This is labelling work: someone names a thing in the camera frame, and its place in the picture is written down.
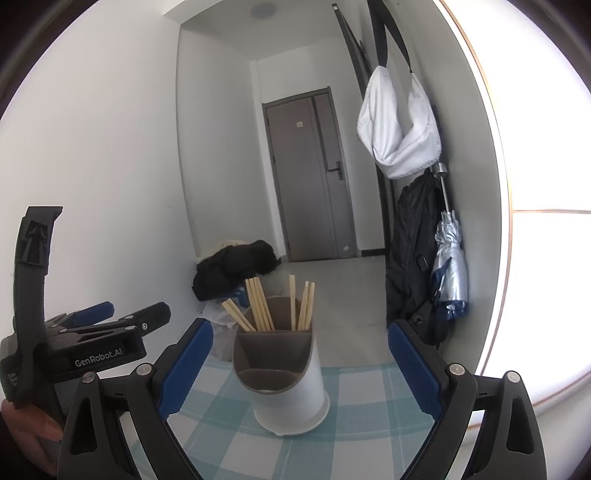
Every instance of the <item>ceiling light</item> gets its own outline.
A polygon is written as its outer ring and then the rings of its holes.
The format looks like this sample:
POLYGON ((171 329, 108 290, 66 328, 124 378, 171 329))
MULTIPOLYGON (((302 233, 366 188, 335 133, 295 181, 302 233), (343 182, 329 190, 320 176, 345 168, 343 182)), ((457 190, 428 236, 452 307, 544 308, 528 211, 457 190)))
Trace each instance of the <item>ceiling light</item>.
POLYGON ((271 18, 273 15, 275 15, 276 11, 276 4, 272 4, 271 2, 263 2, 252 7, 251 16, 260 19, 271 18))

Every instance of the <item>silver umbrella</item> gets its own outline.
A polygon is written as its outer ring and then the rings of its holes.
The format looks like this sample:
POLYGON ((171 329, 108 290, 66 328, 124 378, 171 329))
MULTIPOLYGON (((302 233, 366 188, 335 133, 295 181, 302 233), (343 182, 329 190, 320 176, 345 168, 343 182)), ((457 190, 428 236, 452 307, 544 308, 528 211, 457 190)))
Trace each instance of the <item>silver umbrella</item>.
POLYGON ((434 305, 436 318, 452 320, 462 317, 468 308, 468 271, 462 250, 462 230, 456 219, 456 212, 450 210, 447 190, 443 177, 447 167, 439 162, 432 166, 433 175, 440 179, 446 211, 441 213, 435 240, 437 256, 431 279, 434 284, 434 305))

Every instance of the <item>black backpack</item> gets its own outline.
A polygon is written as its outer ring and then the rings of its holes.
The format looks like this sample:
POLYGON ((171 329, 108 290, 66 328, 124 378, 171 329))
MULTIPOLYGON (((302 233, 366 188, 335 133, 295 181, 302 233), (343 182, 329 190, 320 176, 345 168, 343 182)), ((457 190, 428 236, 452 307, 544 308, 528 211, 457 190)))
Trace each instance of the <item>black backpack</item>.
POLYGON ((427 169, 402 190, 386 264, 387 325, 405 319, 429 345, 439 344, 447 335, 447 322, 436 322, 432 312, 431 285, 435 232, 443 209, 441 184, 427 169))

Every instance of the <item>door handle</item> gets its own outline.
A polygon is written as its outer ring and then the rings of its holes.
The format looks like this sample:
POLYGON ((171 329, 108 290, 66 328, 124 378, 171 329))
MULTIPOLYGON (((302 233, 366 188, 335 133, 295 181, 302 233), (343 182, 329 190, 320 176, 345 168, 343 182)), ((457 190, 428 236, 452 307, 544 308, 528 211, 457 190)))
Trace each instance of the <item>door handle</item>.
POLYGON ((340 161, 336 162, 336 167, 335 168, 329 168, 326 171, 337 171, 337 172, 339 172, 339 180, 340 181, 343 181, 343 164, 340 161))

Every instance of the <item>chopstick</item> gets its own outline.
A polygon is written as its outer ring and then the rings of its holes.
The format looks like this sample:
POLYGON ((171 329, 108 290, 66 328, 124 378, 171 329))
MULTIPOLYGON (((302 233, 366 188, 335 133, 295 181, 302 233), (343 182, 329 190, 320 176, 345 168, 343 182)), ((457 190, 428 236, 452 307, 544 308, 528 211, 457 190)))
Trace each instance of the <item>chopstick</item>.
POLYGON ((251 278, 251 286, 255 296, 256 307, 259 312, 259 318, 261 319, 261 325, 263 325, 262 330, 271 330, 269 322, 267 321, 267 313, 265 312, 265 307, 262 305, 261 293, 258 289, 258 283, 254 278, 251 278))
POLYGON ((259 277, 255 277, 255 283, 258 288, 260 303, 262 304, 262 309, 265 314, 265 321, 267 322, 267 326, 269 327, 269 330, 274 332, 275 331, 275 324, 273 323, 273 318, 271 318, 271 312, 269 311, 269 304, 267 303, 267 299, 265 298, 265 291, 262 289, 261 279, 259 277))
POLYGON ((306 305, 306 322, 304 323, 304 330, 310 330, 310 325, 312 323, 312 309, 314 308, 314 291, 316 289, 316 284, 312 282, 310 284, 310 290, 308 292, 308 302, 306 305))
POLYGON ((296 329, 296 276, 290 275, 291 329, 296 329))
POLYGON ((262 332, 265 328, 264 328, 264 325, 261 322, 261 317, 259 315, 258 305, 256 303, 256 298, 255 298, 255 293, 254 293, 254 288, 253 288, 253 285, 252 285, 252 279, 251 278, 248 278, 246 280, 246 292, 248 293, 248 301, 251 304, 252 316, 255 319, 256 329, 259 332, 262 332))
POLYGON ((224 303, 222 303, 222 307, 224 307, 230 316, 237 321, 238 325, 240 325, 244 331, 256 331, 232 300, 226 300, 224 303))
POLYGON ((306 308, 308 306, 308 289, 310 288, 310 282, 307 281, 304 284, 304 294, 301 298, 301 307, 300 307, 300 321, 297 324, 298 330, 304 329, 304 322, 306 321, 306 308))

